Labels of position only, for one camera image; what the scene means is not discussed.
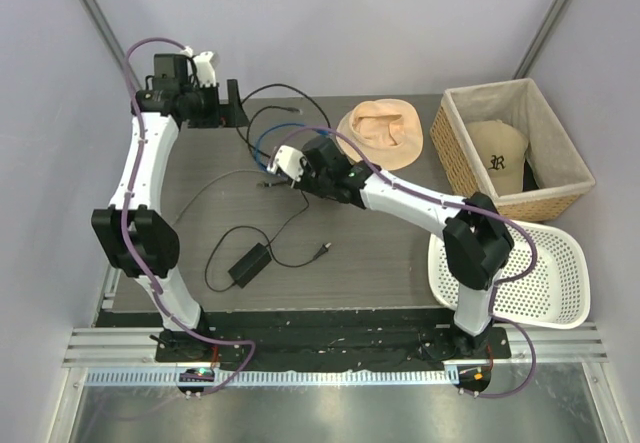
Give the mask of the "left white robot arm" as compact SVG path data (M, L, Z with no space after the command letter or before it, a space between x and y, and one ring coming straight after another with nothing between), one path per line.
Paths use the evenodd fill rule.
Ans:
M164 219L161 193L172 148L183 126L195 129L243 127L238 83L227 83L221 101L213 51L154 57L154 71L132 94L131 141L123 173L91 226L110 265L135 281L153 301L165 330L180 335L179 351L190 361L205 360L213 348L209 324L178 269L180 241Z

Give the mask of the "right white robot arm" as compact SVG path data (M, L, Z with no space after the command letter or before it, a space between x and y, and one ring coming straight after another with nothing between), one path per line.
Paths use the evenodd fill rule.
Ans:
M395 216L439 238L449 272L459 284L449 330L453 349L472 358L486 348L494 288L514 246L486 195L438 196L378 165L351 162L324 136L313 138L301 151L280 148L271 166L279 167L298 189Z

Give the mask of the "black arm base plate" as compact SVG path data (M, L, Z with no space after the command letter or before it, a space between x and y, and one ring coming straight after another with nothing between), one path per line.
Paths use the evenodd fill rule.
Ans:
M477 351L462 354L451 338L452 320L452 311L430 308L209 312L209 335L223 346L164 330L154 338L155 359L215 361L225 370L247 360L250 371L341 373L432 370L447 360L510 358L506 331L499 326Z

